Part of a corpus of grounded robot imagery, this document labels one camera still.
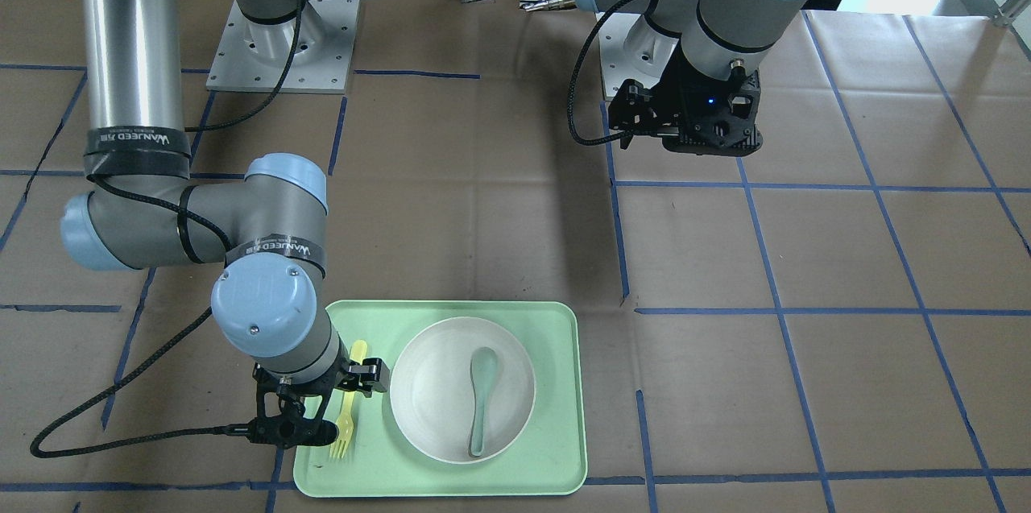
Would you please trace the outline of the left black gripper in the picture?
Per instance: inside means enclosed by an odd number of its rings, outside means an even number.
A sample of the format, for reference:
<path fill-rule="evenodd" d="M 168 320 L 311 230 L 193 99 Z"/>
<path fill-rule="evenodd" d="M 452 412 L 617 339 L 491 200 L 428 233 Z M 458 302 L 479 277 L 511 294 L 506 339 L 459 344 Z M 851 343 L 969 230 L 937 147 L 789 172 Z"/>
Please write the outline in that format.
<path fill-rule="evenodd" d="M 664 124 L 652 108 L 652 95 L 640 81 L 625 80 L 609 101 L 608 127 L 619 134 L 619 146 L 629 147 L 634 136 L 671 136 L 673 127 Z"/>

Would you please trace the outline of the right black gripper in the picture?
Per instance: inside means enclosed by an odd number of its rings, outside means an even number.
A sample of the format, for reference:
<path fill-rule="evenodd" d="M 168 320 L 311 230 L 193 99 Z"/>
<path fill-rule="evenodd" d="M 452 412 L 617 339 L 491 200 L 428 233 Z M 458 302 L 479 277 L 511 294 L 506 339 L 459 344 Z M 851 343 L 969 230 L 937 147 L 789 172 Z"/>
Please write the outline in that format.
<path fill-rule="evenodd" d="M 354 391 L 365 398 L 387 394 L 391 383 L 391 371 L 381 358 L 338 358 L 324 376 L 326 391 Z"/>

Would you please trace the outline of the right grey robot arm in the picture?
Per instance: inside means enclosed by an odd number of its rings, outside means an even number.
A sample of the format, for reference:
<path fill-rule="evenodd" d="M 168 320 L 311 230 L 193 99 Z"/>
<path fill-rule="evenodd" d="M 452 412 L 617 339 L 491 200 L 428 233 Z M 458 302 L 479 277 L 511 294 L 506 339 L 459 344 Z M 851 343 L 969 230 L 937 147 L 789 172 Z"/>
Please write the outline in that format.
<path fill-rule="evenodd" d="M 176 0 L 85 0 L 91 192 L 68 201 L 64 248 L 103 271 L 224 263 L 222 333 L 275 380 L 338 374 L 345 344 L 319 305 L 325 173 L 269 153 L 236 180 L 198 180 L 184 130 Z"/>

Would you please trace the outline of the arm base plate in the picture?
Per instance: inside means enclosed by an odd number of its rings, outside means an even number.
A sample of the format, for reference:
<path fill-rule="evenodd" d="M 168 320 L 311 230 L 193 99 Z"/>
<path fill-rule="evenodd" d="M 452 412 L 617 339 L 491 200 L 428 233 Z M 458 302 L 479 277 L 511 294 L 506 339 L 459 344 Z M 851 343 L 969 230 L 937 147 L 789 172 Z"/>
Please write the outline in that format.
<path fill-rule="evenodd" d="M 345 94 L 362 0 L 313 0 L 284 81 L 284 93 Z M 211 62 L 206 87 L 217 92 L 269 93 L 281 76 L 293 43 L 293 22 L 262 25 L 237 4 Z"/>
<path fill-rule="evenodd" d="M 679 39 L 680 33 L 642 13 L 608 18 L 598 33 L 604 101 L 628 79 L 647 88 L 658 83 Z"/>

